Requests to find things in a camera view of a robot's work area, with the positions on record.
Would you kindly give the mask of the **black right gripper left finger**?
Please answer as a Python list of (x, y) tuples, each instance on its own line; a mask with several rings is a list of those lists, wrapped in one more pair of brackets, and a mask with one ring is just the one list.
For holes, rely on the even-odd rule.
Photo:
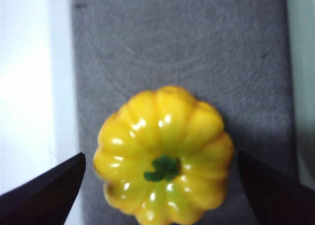
[(63, 225), (86, 169), (83, 153), (0, 196), (2, 225)]

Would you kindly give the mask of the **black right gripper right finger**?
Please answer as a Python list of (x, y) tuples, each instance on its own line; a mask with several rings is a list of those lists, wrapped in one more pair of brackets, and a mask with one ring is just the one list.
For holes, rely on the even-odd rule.
[(243, 190), (260, 225), (313, 225), (315, 191), (240, 151)]

